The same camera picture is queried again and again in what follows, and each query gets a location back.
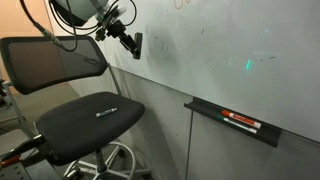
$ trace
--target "chair caster wheel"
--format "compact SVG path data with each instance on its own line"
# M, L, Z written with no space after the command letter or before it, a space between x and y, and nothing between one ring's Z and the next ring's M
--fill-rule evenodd
M118 152L118 156L121 157L121 158L126 157L126 151L123 150L123 149L120 149L119 152Z

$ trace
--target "red marker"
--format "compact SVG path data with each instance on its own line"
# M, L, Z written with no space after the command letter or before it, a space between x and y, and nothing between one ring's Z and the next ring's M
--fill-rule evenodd
M239 115L237 115L237 114L231 113L231 112L229 112L229 111L223 110L221 113L222 113L224 116L231 117L231 118L233 118L233 119L235 119L235 120L237 120L237 121L240 121L240 122L242 122L242 123L248 124L248 125L253 126L253 127L257 128L257 129L260 129L260 127L261 127L261 124L260 124L260 123L255 122L255 121L253 121L253 120L251 120L251 119L248 119L248 118L239 116Z

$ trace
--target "marker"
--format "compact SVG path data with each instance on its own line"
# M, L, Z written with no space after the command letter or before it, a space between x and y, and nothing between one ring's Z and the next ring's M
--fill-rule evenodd
M237 121L240 121L240 122L242 122L242 123L248 124L248 125L250 125L250 126L252 126L252 127L255 127L255 128L257 128L257 129L260 129L260 127L261 127L261 123L255 122L255 121L253 121L253 120L251 120L251 119L248 119L248 118L239 116L239 115L234 114L234 113L231 113L231 112L229 112L229 111L223 110L221 113L222 113L224 116L231 117L231 118L233 118L233 119L235 119L235 120L237 120Z
M101 113L97 113L96 116L97 117L102 117L102 116L105 116L107 114L110 114L110 113L113 113L117 110L118 108L113 108L113 109L109 109L109 110L106 110L104 112L101 112Z
M235 126L238 126L239 128L242 128L242 129L244 129L244 130L247 130L247 131L249 131L249 132L252 132L252 133L254 133L254 134L257 134L257 130L256 130L256 129L249 128L249 127L246 127L246 126L244 126L244 125L238 124L238 123L236 123L236 122L234 122L234 121L231 121L230 119L228 119L228 118L226 118L226 117L223 117L223 116L218 115L217 118L219 118L220 120L224 120L224 121L226 121L226 122L228 122L228 123L230 123L230 124L233 124L233 125L235 125Z

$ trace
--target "office chair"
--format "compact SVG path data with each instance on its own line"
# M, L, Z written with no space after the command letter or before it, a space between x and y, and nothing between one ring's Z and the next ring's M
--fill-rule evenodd
M0 113L2 113L2 111L7 112L10 110L10 108L12 108L15 113L15 115L13 117L0 120L0 129L4 130L4 131L10 131L10 129L1 127L2 123L7 123L9 121L17 121L20 125L20 128L23 130L23 132L29 138L31 138L33 136L33 134L26 123L26 119L24 118L24 116L21 113L21 111L20 111L20 109L19 109L19 107L13 97L12 92L10 91L10 86L12 86L12 83L10 81L5 81L5 80L0 80L0 82L1 82L0 88L3 88L2 91L5 91L5 93L6 93L6 96L4 97L4 101L6 103L6 106L0 107Z
M59 39L65 46L74 44L73 36ZM88 36L78 37L78 47L74 52L57 48L44 37L3 38L0 49L11 82L17 91L25 95L62 82L100 76L108 68L100 48ZM96 116L113 108L117 108L113 113ZM76 164L88 167L86 172L89 173L92 170L88 169L94 168L94 179L103 179L108 174L127 179L132 179L134 172L149 174L148 169L135 171L136 160L130 148L120 142L112 142L133 126L143 113L141 103L111 92L80 97L44 113L35 122L39 135L15 148L2 162L17 159L21 152L37 147L52 165L72 162L65 179L78 174L79 170L85 170L75 167ZM101 150L107 145L115 145L116 148L104 161ZM124 152L123 148L132 156L132 169L129 172L113 171L111 165L118 152ZM96 165L79 160L90 153L94 154Z

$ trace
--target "black chair seat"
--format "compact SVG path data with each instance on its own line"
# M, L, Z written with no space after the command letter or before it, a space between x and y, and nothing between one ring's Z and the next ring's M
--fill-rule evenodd
M117 111L99 117L96 113L112 108ZM84 96L60 105L43 114L37 129L52 149L55 165L88 155L118 138L134 125L144 113L136 101L110 92Z

